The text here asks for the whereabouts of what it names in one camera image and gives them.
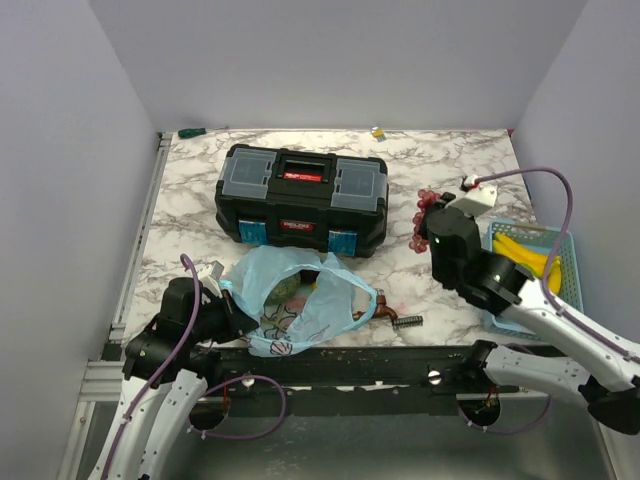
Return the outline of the purple fake grape bunch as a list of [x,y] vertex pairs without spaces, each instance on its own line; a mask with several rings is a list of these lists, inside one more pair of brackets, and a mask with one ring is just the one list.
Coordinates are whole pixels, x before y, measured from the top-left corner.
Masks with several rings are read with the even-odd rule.
[[409,248],[415,253],[425,253],[428,249],[429,242],[427,240],[427,234],[422,233],[422,230],[425,225],[427,211],[431,207],[434,207],[436,205],[440,197],[440,193],[434,192],[432,190],[420,189],[418,191],[418,211],[415,213],[412,219],[413,235],[409,243]]

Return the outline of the light blue plastic bag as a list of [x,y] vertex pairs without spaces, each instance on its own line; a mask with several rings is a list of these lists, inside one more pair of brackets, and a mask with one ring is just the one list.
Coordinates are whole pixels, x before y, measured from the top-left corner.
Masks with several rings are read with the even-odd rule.
[[[264,302],[282,279],[300,273],[301,284],[286,303]],[[312,292],[311,285],[318,282]],[[259,322],[246,335],[248,351],[257,357],[299,354],[366,324],[352,318],[357,288],[375,289],[347,268],[334,254],[324,258],[295,248],[261,246],[250,250],[221,280],[240,309]]]

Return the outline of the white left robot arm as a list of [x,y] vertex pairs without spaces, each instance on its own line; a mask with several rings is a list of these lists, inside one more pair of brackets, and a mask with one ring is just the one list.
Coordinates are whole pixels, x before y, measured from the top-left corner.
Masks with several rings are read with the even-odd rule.
[[199,344],[232,342],[257,327],[211,280],[171,280],[159,312],[125,349],[116,415],[91,478],[158,478],[197,400],[221,385],[219,354]]

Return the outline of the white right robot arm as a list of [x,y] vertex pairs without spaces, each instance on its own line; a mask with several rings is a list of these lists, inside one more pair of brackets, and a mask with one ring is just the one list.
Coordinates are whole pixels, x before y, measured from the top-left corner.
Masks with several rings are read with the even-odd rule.
[[446,290],[494,316],[526,327],[562,352],[560,358],[491,346],[464,362],[460,379],[469,390],[520,386],[586,406],[604,426],[639,432],[639,345],[615,334],[559,297],[513,260],[481,245],[475,220],[437,201],[418,227],[429,242],[432,276]]

